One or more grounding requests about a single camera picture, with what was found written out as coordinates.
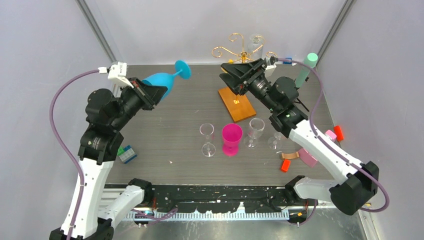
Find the blue wine glass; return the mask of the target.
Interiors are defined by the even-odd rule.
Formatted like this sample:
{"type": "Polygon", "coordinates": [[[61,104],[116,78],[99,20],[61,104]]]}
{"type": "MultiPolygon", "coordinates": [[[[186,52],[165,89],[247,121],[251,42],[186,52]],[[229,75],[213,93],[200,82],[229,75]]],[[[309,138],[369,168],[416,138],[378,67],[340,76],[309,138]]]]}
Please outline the blue wine glass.
{"type": "Polygon", "coordinates": [[[165,73],[165,72],[155,73],[143,79],[142,82],[149,86],[166,87],[167,91],[162,97],[162,99],[164,99],[172,91],[175,78],[177,76],[179,76],[180,78],[184,80],[188,80],[192,75],[190,66],[183,60],[177,60],[174,64],[174,69],[175,69],[175,73],[173,74],[165,73]]]}

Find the clear wine glass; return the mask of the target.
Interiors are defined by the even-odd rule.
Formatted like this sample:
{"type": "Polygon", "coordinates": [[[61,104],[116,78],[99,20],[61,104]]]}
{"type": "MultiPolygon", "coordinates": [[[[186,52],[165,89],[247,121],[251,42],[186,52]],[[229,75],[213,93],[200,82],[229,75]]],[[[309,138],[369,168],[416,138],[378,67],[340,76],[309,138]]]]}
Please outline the clear wine glass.
{"type": "Polygon", "coordinates": [[[265,39],[260,34],[252,34],[249,37],[249,42],[247,44],[247,53],[251,60],[257,60],[263,56],[263,46],[265,39]]]}
{"type": "Polygon", "coordinates": [[[255,148],[259,143],[265,129],[265,122],[261,118],[253,118],[248,124],[247,136],[243,140],[243,144],[249,148],[255,148]]]}
{"type": "Polygon", "coordinates": [[[272,150],[280,150],[283,147],[283,134],[275,132],[267,141],[268,147],[272,150]]]}

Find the pink wine glass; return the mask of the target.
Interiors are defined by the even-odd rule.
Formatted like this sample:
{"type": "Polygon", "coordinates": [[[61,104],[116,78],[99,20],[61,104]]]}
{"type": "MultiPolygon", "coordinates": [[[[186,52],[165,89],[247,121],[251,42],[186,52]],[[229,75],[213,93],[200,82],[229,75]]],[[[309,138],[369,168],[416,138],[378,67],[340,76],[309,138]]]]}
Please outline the pink wine glass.
{"type": "Polygon", "coordinates": [[[229,123],[222,128],[222,151],[226,156],[233,157],[239,152],[243,130],[236,123],[229,123]]]}

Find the clear flute glass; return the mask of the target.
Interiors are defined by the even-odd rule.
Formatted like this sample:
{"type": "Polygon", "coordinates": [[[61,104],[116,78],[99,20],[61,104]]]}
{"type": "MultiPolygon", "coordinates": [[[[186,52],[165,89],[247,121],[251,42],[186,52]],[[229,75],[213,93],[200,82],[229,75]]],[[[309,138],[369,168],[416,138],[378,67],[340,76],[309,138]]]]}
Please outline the clear flute glass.
{"type": "Polygon", "coordinates": [[[205,157],[210,158],[216,153],[216,147],[213,144],[215,128],[211,123],[203,123],[199,127],[199,132],[204,138],[201,152],[205,157]]]}

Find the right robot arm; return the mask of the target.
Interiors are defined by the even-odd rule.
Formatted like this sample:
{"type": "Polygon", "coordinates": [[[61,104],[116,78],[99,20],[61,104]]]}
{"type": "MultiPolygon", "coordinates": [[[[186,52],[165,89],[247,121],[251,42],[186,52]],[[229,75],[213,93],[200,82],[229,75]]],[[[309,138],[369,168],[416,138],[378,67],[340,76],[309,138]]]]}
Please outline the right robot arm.
{"type": "Polygon", "coordinates": [[[219,76],[236,95],[250,92],[271,115],[274,129],[299,144],[333,177],[332,180],[311,179],[298,176],[286,187],[285,198],[291,205],[304,199],[333,203],[346,215],[353,215],[378,192],[378,166],[348,154],[325,136],[295,104],[299,92],[295,80],[282,76],[274,83],[268,81],[266,68],[279,61],[276,57],[259,58],[248,63],[223,63],[219,76]]]}

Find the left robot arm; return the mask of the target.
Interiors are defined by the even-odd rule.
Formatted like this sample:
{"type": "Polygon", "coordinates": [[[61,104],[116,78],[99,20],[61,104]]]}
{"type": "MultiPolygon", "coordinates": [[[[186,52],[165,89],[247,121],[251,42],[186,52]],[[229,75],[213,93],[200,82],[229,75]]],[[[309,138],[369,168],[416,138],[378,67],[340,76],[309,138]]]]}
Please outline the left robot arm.
{"type": "Polygon", "coordinates": [[[106,180],[124,139],[122,128],[138,111],[154,109],[166,92],[165,86],[148,85],[133,77],[119,97],[106,88],[88,96],[88,128],[80,139],[74,195],[62,226],[51,231],[51,240],[110,240],[116,226],[134,207],[148,207],[153,202],[152,184],[134,178],[111,204],[100,207],[106,180]]]}

